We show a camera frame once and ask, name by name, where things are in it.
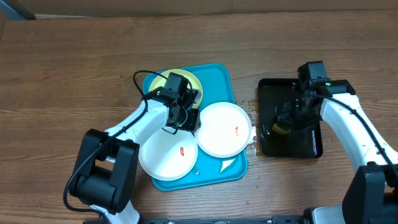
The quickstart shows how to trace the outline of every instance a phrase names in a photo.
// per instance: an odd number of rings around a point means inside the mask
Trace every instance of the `white plate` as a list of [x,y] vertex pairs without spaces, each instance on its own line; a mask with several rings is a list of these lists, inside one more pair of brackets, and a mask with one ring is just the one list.
[[198,158],[198,145],[192,133],[177,131],[173,135],[160,129],[140,147],[138,158],[150,176],[177,180],[192,170]]
[[200,112],[200,122],[195,139],[200,148],[211,156],[235,156],[250,141],[249,116],[235,104],[221,102],[206,107]]

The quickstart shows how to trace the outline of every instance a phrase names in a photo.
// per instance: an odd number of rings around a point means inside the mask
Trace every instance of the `wooden table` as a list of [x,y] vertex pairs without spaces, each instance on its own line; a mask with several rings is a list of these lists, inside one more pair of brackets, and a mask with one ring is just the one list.
[[[259,124],[257,83],[294,78],[323,60],[347,79],[386,141],[398,149],[397,11],[305,12],[7,22],[0,43],[0,220],[81,223],[62,191],[90,128],[134,111],[136,70],[218,62],[237,105]],[[138,167],[132,198],[143,217],[254,218],[301,214],[341,203],[354,176],[335,134],[322,124],[319,159],[263,157],[233,182],[161,192]],[[83,206],[73,197],[73,205]]]

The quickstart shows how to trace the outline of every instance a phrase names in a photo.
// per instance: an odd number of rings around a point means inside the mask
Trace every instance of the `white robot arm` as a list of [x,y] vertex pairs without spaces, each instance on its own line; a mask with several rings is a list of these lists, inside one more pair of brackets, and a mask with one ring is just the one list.
[[[96,212],[112,224],[139,221],[139,214],[129,200],[134,188],[139,146],[165,126],[195,132],[201,125],[199,110],[192,108],[198,90],[192,90],[188,79],[170,73],[164,87],[144,95],[135,81],[139,72],[150,71],[138,71],[133,75],[134,84],[144,99],[140,107],[105,132],[91,129],[85,134],[63,195],[64,204],[70,210]],[[96,166],[95,160],[113,162],[113,170]],[[92,209],[69,205],[68,192]]]
[[[345,103],[358,112],[371,128],[377,141],[385,149],[390,160],[393,163],[398,164],[398,152],[388,145],[373,126],[372,122],[370,122],[359,104],[358,97],[349,93],[340,93],[334,94],[333,98]],[[336,133],[338,139],[346,150],[351,163],[353,164],[355,172],[358,170],[359,166],[365,166],[371,161],[378,165],[387,165],[387,162],[379,153],[375,143],[372,141],[363,124],[346,108],[333,101],[323,100],[320,116],[322,117],[322,120],[328,123]]]

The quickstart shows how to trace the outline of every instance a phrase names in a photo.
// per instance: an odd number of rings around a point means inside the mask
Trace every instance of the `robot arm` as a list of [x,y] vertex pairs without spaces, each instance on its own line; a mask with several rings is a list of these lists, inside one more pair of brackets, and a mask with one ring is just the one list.
[[[138,222],[129,199],[139,146],[165,126],[190,132],[200,127],[199,110],[192,108],[198,91],[189,90],[188,84],[183,76],[170,73],[165,86],[146,94],[140,107],[124,121],[105,132],[89,130],[73,171],[76,178],[67,184],[70,194],[100,210],[111,223]],[[113,170],[96,166],[95,160],[114,162]]]
[[307,62],[298,68],[298,82],[302,96],[298,109],[283,114],[284,118],[297,123],[292,129],[298,129],[321,117],[336,133],[356,173],[343,203],[312,210],[312,223],[397,223],[397,195],[384,189],[385,184],[398,187],[398,152],[365,115],[355,90],[346,80],[329,80],[323,62]]
[[[359,113],[371,128],[377,141],[384,148],[388,158],[393,163],[398,164],[398,152],[393,150],[390,145],[387,144],[376,128],[372,125],[372,122],[370,122],[362,110],[358,97],[349,93],[340,93],[334,94],[333,98],[354,108]],[[358,170],[359,166],[366,166],[368,162],[372,161],[380,166],[387,165],[387,162],[379,153],[377,147],[369,136],[369,133],[355,115],[338,103],[330,100],[323,100],[320,116],[322,117],[322,120],[328,123],[336,133],[338,139],[346,150],[351,163],[353,164],[355,172]]]

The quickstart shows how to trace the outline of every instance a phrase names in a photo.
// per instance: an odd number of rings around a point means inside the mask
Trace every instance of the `blue tray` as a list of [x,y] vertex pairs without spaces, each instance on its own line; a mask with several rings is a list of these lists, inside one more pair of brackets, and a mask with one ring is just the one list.
[[[203,99],[198,108],[199,110],[203,110],[208,105],[217,102],[235,103],[229,74],[223,65],[210,63],[181,69],[193,73],[203,87]],[[145,77],[142,84],[145,94],[148,93],[150,84],[155,77],[156,75],[153,74]],[[220,159],[208,155],[198,147],[197,162],[187,175],[173,181],[163,181],[155,178],[152,178],[152,181],[160,190],[177,190],[240,179],[247,170],[246,150],[236,156]]]

